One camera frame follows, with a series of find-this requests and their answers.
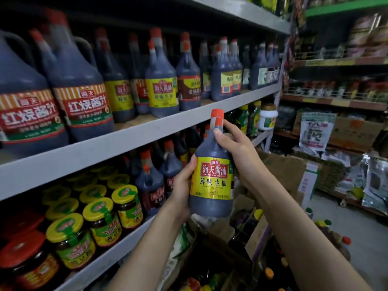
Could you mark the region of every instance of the green shelf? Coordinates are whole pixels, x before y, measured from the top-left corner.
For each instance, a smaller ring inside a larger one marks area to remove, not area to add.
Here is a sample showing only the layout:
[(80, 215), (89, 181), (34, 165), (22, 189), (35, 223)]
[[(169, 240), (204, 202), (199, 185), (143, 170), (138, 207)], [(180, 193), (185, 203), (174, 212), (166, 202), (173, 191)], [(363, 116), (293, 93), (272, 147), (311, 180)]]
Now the green shelf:
[(306, 17), (388, 5), (388, 0), (354, 0), (306, 10)]

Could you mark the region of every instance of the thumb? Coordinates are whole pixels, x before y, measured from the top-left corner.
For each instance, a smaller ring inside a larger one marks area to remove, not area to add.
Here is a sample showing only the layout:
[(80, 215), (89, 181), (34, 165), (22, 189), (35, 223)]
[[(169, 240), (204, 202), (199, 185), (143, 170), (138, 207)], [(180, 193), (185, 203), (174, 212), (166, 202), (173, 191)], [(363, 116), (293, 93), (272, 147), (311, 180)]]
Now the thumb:
[(218, 128), (214, 129), (214, 137), (216, 138), (217, 143), (230, 153), (233, 154), (233, 152), (237, 150), (238, 143), (225, 136)]
[(187, 180), (197, 167), (197, 157), (193, 154), (189, 163), (177, 174), (175, 181)]

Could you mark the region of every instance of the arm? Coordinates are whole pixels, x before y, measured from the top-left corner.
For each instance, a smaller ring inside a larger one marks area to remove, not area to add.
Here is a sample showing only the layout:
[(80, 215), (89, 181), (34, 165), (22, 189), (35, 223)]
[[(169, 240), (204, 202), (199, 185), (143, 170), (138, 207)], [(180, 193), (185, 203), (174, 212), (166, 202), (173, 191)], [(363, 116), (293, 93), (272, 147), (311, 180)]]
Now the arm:
[(180, 227), (190, 216), (188, 178), (196, 165), (197, 159), (193, 156), (176, 176), (171, 197), (161, 207), (129, 260), (119, 269), (108, 291), (151, 291), (158, 288)]
[(298, 287), (303, 291), (371, 291), (265, 167), (248, 137), (228, 121), (224, 124), (234, 141), (215, 130), (216, 140), (232, 153), (241, 182), (259, 201)]

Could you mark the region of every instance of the store aisle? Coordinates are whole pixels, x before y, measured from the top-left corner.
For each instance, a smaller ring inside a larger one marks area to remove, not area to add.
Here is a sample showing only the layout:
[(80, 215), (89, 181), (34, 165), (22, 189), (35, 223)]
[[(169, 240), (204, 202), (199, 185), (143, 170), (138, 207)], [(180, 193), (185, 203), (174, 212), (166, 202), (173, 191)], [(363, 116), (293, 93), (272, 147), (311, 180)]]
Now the store aisle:
[(364, 210), (342, 208), (336, 198), (314, 193), (313, 220), (329, 219), (332, 230), (352, 239), (352, 265), (374, 291), (388, 291), (388, 225)]

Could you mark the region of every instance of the forearm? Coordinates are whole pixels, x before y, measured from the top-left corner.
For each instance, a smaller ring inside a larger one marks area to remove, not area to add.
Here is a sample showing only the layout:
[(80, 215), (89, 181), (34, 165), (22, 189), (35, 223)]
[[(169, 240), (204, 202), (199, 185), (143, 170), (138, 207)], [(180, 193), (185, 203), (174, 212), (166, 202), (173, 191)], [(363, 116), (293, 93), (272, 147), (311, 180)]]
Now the forearm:
[(301, 290), (371, 290), (342, 254), (265, 168), (253, 193)]
[(109, 291), (156, 290), (183, 223), (169, 200), (162, 206), (127, 263), (109, 284)]

